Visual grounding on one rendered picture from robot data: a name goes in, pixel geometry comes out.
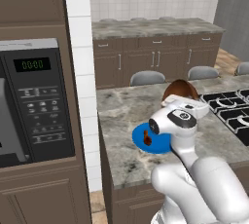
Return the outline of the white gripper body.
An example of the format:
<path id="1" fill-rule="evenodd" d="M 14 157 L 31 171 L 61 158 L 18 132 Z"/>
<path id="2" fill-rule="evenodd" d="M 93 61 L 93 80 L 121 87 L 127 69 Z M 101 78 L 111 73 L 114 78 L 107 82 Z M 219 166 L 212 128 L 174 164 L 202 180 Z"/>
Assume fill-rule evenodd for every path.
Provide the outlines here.
<path id="1" fill-rule="evenodd" d="M 169 108 L 178 108 L 185 105 L 197 106 L 197 101 L 188 97 L 171 94 L 165 100 L 163 100 L 160 105 L 162 107 Z"/>

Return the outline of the blue round plate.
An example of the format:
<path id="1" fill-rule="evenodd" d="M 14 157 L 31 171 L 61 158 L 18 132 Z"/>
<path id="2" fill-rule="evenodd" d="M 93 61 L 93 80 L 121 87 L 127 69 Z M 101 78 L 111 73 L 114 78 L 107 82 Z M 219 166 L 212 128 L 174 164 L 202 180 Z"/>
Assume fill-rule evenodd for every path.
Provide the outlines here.
<path id="1" fill-rule="evenodd" d="M 144 142 L 144 131 L 146 131 L 151 138 L 150 145 Z M 150 130 L 149 123 L 140 124 L 132 131 L 132 141 L 140 150 L 147 153 L 164 154 L 171 151 L 171 134 L 154 134 Z"/>

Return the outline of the brown chicken drumstick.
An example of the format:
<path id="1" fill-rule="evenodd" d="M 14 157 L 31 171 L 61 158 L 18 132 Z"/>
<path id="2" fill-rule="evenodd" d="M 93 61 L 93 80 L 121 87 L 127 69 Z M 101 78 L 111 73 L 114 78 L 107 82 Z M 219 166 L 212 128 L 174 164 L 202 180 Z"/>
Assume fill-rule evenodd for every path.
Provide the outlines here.
<path id="1" fill-rule="evenodd" d="M 152 138 L 148 135 L 148 131 L 144 131 L 144 143 L 147 146 L 150 146 L 152 144 Z"/>

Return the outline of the brown wooden bowl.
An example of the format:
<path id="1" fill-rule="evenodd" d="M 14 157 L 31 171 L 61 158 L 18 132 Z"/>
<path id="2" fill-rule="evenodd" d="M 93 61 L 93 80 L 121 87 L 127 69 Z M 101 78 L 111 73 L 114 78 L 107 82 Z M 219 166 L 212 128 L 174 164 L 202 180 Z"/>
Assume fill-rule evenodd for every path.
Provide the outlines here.
<path id="1" fill-rule="evenodd" d="M 188 81 L 177 79 L 173 81 L 164 91 L 162 100 L 165 100 L 171 94 L 188 97 L 198 100 L 196 88 Z"/>

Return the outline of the grey chair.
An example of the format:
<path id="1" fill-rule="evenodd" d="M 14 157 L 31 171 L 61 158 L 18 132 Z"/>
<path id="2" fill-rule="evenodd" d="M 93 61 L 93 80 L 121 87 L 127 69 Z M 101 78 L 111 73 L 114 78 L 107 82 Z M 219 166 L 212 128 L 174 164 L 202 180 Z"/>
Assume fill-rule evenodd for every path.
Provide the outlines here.
<path id="1" fill-rule="evenodd" d="M 249 61 L 239 63 L 234 71 L 235 76 L 248 75 L 248 74 L 249 74 Z"/>
<path id="2" fill-rule="evenodd" d="M 202 79 L 214 79 L 219 77 L 219 71 L 211 66 L 195 66 L 188 72 L 188 79 L 202 80 Z"/>
<path id="3" fill-rule="evenodd" d="M 165 77 L 162 73 L 153 70 L 139 71 L 133 74 L 130 78 L 130 85 L 134 86 L 144 86 L 153 84 L 163 84 L 165 82 Z"/>

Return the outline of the brown cupboard run marble top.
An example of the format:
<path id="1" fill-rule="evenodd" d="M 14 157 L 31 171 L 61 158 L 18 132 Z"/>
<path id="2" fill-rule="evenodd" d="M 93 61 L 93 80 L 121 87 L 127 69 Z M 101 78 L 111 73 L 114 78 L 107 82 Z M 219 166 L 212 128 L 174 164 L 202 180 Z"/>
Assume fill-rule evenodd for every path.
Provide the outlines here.
<path id="1" fill-rule="evenodd" d="M 225 30 L 203 19 L 101 20 L 92 25 L 95 83 L 127 87 L 131 76 L 154 70 L 186 79 L 195 66 L 215 64 Z"/>

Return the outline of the black gas hob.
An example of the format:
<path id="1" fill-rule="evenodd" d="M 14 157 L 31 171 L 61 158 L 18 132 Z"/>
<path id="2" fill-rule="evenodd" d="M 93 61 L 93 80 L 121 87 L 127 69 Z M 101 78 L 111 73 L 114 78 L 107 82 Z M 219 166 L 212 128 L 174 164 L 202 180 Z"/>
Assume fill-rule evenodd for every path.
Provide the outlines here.
<path id="1" fill-rule="evenodd" d="M 201 94 L 200 100 L 249 147 L 249 89 Z"/>

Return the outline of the brown island cupboard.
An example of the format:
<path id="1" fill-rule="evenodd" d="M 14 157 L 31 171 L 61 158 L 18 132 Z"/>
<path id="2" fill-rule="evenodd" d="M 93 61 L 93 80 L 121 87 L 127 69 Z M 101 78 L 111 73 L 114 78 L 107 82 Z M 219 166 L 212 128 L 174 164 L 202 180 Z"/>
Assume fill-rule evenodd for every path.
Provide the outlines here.
<path id="1" fill-rule="evenodd" d="M 178 157 L 172 152 L 150 154 L 138 149 L 127 124 L 108 120 L 99 120 L 98 124 L 108 224 L 150 224 L 164 200 L 151 184 L 151 171 L 159 164 L 177 163 Z M 249 147 L 237 137 L 224 127 L 213 131 L 202 123 L 196 151 L 200 156 L 226 159 L 249 193 Z"/>

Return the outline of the black microwave oven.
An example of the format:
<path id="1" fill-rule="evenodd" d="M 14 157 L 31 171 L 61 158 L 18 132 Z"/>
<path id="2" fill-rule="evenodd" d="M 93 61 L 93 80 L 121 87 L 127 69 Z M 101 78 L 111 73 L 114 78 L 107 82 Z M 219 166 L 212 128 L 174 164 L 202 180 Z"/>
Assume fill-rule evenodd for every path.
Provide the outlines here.
<path id="1" fill-rule="evenodd" d="M 57 40 L 0 41 L 0 168 L 74 155 Z"/>

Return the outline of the brown low cupboard door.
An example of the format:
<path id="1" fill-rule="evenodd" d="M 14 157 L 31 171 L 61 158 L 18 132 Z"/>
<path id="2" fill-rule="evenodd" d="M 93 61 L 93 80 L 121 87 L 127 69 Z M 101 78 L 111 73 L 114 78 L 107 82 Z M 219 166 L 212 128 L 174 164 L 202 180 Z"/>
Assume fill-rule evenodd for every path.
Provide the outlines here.
<path id="1" fill-rule="evenodd" d="M 0 180 L 0 224 L 91 224 L 80 166 Z"/>

